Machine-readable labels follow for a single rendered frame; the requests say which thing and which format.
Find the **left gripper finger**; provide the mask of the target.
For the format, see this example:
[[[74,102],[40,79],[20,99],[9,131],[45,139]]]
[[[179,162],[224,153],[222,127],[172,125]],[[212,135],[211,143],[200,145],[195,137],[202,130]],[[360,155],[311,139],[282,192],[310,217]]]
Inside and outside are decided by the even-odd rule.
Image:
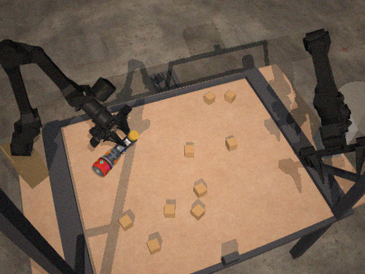
[[[118,134],[114,130],[108,136],[103,140],[103,142],[105,142],[105,141],[111,141],[111,142],[114,142],[116,144],[119,144],[119,145],[121,145],[123,147],[126,147],[127,146],[125,144],[125,142],[118,136]]]
[[[121,130],[125,135],[130,131],[126,117],[116,128]]]

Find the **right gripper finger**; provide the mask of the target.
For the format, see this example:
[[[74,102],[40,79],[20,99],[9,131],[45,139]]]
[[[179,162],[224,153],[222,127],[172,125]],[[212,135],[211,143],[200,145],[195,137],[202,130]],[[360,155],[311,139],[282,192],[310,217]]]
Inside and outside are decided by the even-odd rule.
[[[357,173],[357,178],[359,179],[362,166],[365,161],[365,146],[356,147],[355,154],[356,154],[356,173]]]
[[[308,164],[311,168],[315,167],[315,170],[318,172],[322,183],[325,184],[321,164],[320,164],[320,161],[319,161],[317,155],[315,154],[315,155],[306,156],[306,161],[308,162]]]

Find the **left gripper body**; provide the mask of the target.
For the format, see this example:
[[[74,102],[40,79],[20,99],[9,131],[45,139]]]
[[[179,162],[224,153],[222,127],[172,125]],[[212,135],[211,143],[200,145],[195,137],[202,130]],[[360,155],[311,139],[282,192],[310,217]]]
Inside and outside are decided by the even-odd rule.
[[[101,141],[102,139],[105,139],[110,133],[110,129],[116,124],[117,126],[121,123],[121,121],[126,118],[126,116],[132,111],[132,108],[130,106],[125,105],[118,113],[117,115],[112,115],[108,110],[107,107],[101,105],[98,107],[93,114],[90,116],[92,118],[92,122],[96,122],[102,130],[99,130],[91,139],[90,139],[90,145],[92,147],[96,147],[98,141]],[[128,114],[124,114],[124,113]],[[113,122],[114,121],[114,122]],[[113,123],[112,123],[113,122]],[[111,124],[112,123],[112,124]],[[110,127],[110,125],[112,125]],[[110,128],[109,128],[109,127]],[[108,129],[108,128],[109,129]],[[106,136],[105,136],[106,135]],[[100,143],[100,142],[99,142]],[[98,143],[98,144],[99,144]]]

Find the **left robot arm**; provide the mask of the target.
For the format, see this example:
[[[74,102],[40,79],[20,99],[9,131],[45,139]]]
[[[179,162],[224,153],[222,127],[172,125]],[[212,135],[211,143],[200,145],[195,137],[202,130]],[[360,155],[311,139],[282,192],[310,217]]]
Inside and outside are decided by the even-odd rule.
[[[102,105],[98,101],[105,102],[116,90],[116,87],[110,81],[101,77],[92,87],[78,85],[67,78],[50,57],[44,53],[44,50],[39,46],[13,40],[2,40],[0,42],[0,64],[9,77],[21,113],[21,119],[14,123],[15,132],[12,133],[12,143],[10,144],[11,156],[31,156],[33,139],[40,133],[40,128],[42,128],[41,121],[39,123],[37,108],[33,109],[29,106],[30,102],[21,78],[20,65],[37,64],[58,86],[67,103],[71,107],[75,107],[75,111],[82,109],[89,116]],[[86,93],[86,96],[83,92]],[[19,130],[19,127],[21,130]],[[23,134],[21,134],[22,132]]]

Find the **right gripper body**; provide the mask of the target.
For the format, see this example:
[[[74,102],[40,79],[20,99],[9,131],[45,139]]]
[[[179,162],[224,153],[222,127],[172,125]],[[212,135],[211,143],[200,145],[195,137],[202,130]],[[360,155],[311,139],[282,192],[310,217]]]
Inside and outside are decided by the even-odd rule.
[[[314,146],[301,148],[299,151],[299,157],[302,163],[305,166],[309,166],[306,161],[307,155],[317,155],[318,159],[325,156],[336,155],[336,154],[345,154],[349,152],[354,152],[354,147],[364,146],[365,145],[365,136],[356,138],[356,144],[348,144],[343,139],[332,139],[326,141],[325,149],[315,150]],[[343,145],[343,146],[342,146]],[[341,150],[340,150],[341,149]],[[333,152],[330,152],[333,151]]]

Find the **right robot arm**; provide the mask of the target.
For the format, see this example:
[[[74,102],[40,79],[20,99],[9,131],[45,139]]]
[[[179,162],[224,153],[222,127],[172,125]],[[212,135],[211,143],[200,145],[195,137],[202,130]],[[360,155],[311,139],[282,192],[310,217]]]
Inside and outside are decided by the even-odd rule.
[[[334,83],[328,59],[331,40],[329,32],[323,30],[320,29],[306,33],[306,37],[303,38],[303,44],[306,51],[311,51],[309,53],[312,55],[315,67],[317,85],[315,87],[313,105],[315,103],[314,108],[316,108],[321,118],[322,126],[320,127],[320,135],[322,144],[325,146],[328,140],[340,138],[345,141],[344,133],[348,132],[348,127],[351,126],[352,123],[350,122],[352,121],[349,120],[351,112],[349,113],[348,105],[344,105],[344,95],[338,92]],[[307,44],[309,45],[309,49]],[[336,98],[338,102],[336,102]],[[334,124],[327,125],[329,123]]]

